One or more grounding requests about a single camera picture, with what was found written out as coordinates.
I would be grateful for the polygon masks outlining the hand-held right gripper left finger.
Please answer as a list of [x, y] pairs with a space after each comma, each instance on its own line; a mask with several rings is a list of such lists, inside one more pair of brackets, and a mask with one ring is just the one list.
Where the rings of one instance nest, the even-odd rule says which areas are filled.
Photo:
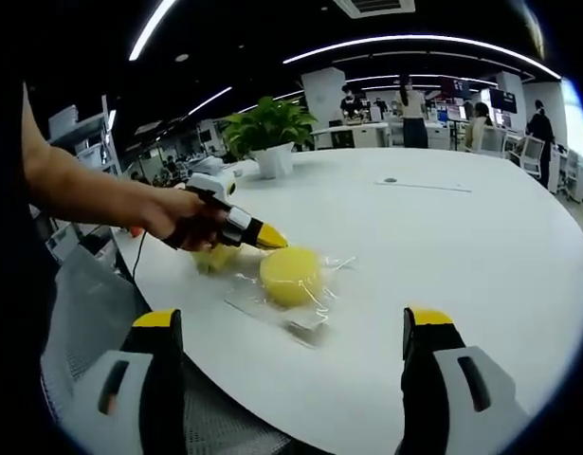
[[73, 389], [65, 431], [83, 454], [183, 454], [181, 312], [150, 312]]

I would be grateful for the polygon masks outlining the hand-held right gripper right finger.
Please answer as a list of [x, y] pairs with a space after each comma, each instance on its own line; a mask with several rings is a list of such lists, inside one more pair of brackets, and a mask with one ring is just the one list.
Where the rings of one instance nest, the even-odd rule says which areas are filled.
[[443, 312], [404, 309], [399, 454], [500, 454], [528, 425], [512, 377]]

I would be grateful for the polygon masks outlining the person's left hand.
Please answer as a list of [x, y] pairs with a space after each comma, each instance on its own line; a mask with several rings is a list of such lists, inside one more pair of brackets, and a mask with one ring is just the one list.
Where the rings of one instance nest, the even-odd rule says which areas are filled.
[[211, 250], [227, 214], [192, 192], [153, 189], [142, 214], [142, 226], [163, 243], [187, 251]]

